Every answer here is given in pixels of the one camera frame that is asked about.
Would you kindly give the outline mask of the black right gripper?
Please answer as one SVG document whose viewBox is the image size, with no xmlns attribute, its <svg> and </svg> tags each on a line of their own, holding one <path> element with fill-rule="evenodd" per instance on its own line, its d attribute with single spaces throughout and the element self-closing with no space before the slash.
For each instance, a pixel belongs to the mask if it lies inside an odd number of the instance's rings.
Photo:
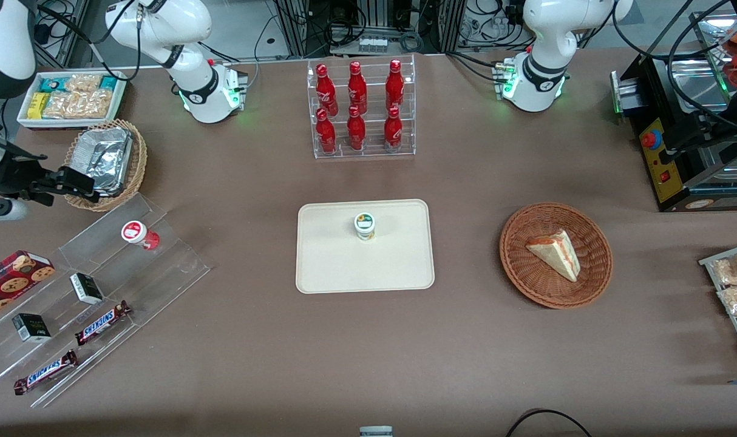
<svg viewBox="0 0 737 437">
<path fill-rule="evenodd" d="M 61 166 L 57 171 L 49 171 L 38 160 L 15 160 L 10 153 L 3 155 L 0 197 L 52 205 L 55 197 L 50 190 L 56 188 L 56 183 L 65 189 L 65 199 L 70 205 L 100 201 L 100 194 L 94 191 L 93 178 L 72 167 Z"/>
</svg>

